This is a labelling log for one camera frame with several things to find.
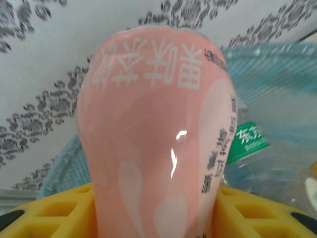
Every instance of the green and white label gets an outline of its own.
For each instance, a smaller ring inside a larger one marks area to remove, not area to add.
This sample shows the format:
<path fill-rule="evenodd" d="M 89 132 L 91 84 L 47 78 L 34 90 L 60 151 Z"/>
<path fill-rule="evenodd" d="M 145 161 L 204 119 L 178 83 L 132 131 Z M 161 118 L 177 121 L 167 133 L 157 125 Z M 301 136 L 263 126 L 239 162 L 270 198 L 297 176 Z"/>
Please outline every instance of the green and white label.
<path fill-rule="evenodd" d="M 268 141 L 262 136 L 262 132 L 253 121 L 241 124 L 237 127 L 236 135 L 232 141 L 227 164 L 268 146 Z"/>

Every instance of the gray floral pattern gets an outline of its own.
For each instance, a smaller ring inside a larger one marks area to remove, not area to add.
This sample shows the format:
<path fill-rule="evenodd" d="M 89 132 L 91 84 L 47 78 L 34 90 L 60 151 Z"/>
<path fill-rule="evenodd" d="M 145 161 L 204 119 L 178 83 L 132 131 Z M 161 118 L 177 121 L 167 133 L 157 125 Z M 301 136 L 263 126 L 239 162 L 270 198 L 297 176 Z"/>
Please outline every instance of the gray floral pattern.
<path fill-rule="evenodd" d="M 46 178 L 46 176 L 49 173 L 49 170 L 51 169 L 54 161 L 57 159 L 57 156 L 55 158 L 51 159 L 51 163 L 46 163 L 42 166 L 41 169 L 37 169 L 34 172 L 32 172 L 29 176 L 25 177 L 22 182 L 16 183 L 12 189 L 16 190 L 40 190 L 43 181 Z"/>
<path fill-rule="evenodd" d="M 170 27 L 187 27 L 199 29 L 204 19 L 209 16 L 213 20 L 218 15 L 218 9 L 229 10 L 238 0 L 177 0 L 174 5 L 170 0 L 161 3 L 161 13 L 149 11 L 145 17 L 139 18 L 139 24 L 166 23 Z"/>
<path fill-rule="evenodd" d="M 250 26 L 245 35 L 238 35 L 230 40 L 230 47 L 269 43 L 277 39 L 284 31 L 290 31 L 300 21 L 305 21 L 317 12 L 317 0 L 293 0 L 290 5 L 283 5 L 277 14 L 271 13 L 263 18 L 258 26 Z"/>
<path fill-rule="evenodd" d="M 15 0 L 19 4 L 16 8 L 8 0 L 0 0 L 0 53 L 11 51 L 10 44 L 5 40 L 16 37 L 20 40 L 26 38 L 26 34 L 33 33 L 34 28 L 30 22 L 33 15 L 43 21 L 52 17 L 46 4 L 56 2 L 61 6 L 67 5 L 67 0 Z"/>
<path fill-rule="evenodd" d="M 36 96 L 36 105 L 26 104 L 24 114 L 13 114 L 0 126 L 0 169 L 5 160 L 12 160 L 30 144 L 39 141 L 38 136 L 48 135 L 53 127 L 64 123 L 64 118 L 73 117 L 76 112 L 77 96 L 88 67 L 76 66 L 68 72 L 67 83 L 57 81 L 54 91 L 43 91 Z"/>
<path fill-rule="evenodd" d="M 19 2 L 17 7 L 13 7 L 9 0 L 0 0 L 0 53 L 12 50 L 7 42 L 10 37 L 24 40 L 28 33 L 35 31 L 30 21 L 32 17 L 43 21 L 52 18 L 47 3 L 57 3 L 62 7 L 67 5 L 67 0 L 15 1 Z M 219 9 L 229 10 L 236 4 L 238 0 L 176 0 L 174 4 L 165 0 L 158 5 L 159 13 L 149 11 L 145 17 L 138 19 L 138 23 L 161 23 L 176 28 L 200 29 L 206 19 L 217 18 Z M 232 38 L 229 46 L 268 43 L 296 27 L 316 11 L 317 0 L 293 0 L 291 4 L 281 6 L 277 13 L 263 18 L 258 26 L 251 25 L 245 34 Z M 39 141 L 41 136 L 48 135 L 56 126 L 63 124 L 65 118 L 74 116 L 79 88 L 87 71 L 88 66 L 76 66 L 73 71 L 68 72 L 66 82 L 55 82 L 55 90 L 43 91 L 36 96 L 37 104 L 26 104 L 24 113 L 13 114 L 6 120 L 7 125 L 0 125 L 0 169 L 6 165 L 7 160 L 14 159 L 18 153 L 23 153 Z M 49 168 L 50 165 L 45 164 L 14 188 L 39 189 L 42 178 L 46 176 L 45 171 Z"/>

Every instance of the pink label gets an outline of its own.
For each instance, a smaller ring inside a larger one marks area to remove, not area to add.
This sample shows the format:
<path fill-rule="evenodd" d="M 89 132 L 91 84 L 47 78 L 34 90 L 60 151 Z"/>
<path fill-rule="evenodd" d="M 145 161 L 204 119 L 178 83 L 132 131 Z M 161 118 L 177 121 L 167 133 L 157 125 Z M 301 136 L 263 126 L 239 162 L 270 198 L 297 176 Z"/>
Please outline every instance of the pink label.
<path fill-rule="evenodd" d="M 100 45 L 78 127 L 101 238 L 206 237 L 236 127 L 224 68 L 188 31 L 137 28 Z"/>

